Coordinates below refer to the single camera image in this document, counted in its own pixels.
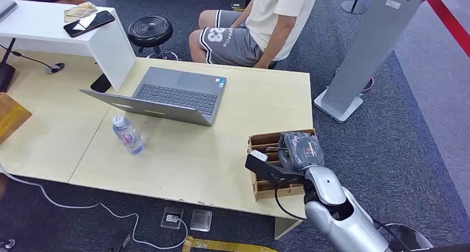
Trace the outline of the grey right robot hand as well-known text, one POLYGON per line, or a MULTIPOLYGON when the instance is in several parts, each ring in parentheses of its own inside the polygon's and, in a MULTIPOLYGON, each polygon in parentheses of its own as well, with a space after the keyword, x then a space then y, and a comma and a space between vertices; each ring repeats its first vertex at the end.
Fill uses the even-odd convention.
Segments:
POLYGON ((300 172, 310 166, 324 166, 324 154, 318 137, 307 132, 282 132, 278 157, 283 168, 300 172))

